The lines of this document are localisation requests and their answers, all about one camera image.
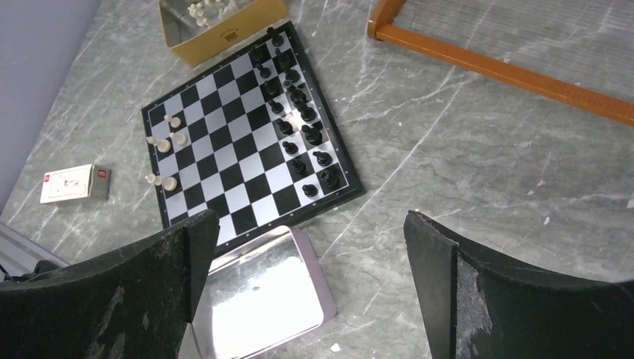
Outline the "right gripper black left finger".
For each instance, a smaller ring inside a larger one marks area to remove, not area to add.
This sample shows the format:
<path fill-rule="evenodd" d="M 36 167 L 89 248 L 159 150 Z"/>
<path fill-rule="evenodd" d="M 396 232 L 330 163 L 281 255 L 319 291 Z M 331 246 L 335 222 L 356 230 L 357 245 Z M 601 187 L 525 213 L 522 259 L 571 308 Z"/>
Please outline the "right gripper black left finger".
<path fill-rule="evenodd" d="M 220 230 L 207 209 L 129 245 L 1 284 L 3 358 L 177 358 Z"/>

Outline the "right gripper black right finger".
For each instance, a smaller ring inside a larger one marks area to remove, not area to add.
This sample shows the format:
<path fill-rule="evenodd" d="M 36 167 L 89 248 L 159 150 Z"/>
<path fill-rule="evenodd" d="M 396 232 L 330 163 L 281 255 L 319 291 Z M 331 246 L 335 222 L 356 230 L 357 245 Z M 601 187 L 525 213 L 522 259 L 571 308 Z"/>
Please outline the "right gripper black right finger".
<path fill-rule="evenodd" d="M 433 358 L 631 358 L 633 282 L 525 263 L 420 212 L 407 256 Z"/>

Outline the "white chess rook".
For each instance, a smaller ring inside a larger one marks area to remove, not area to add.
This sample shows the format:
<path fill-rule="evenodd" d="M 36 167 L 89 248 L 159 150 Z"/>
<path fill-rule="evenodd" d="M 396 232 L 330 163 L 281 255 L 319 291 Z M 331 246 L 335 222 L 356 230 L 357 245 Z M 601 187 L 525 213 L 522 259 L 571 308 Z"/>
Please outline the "white chess rook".
<path fill-rule="evenodd" d="M 177 129 L 181 126 L 182 120 L 179 117 L 174 117 L 171 115 L 165 115 L 164 120 L 168 123 L 171 128 Z"/>

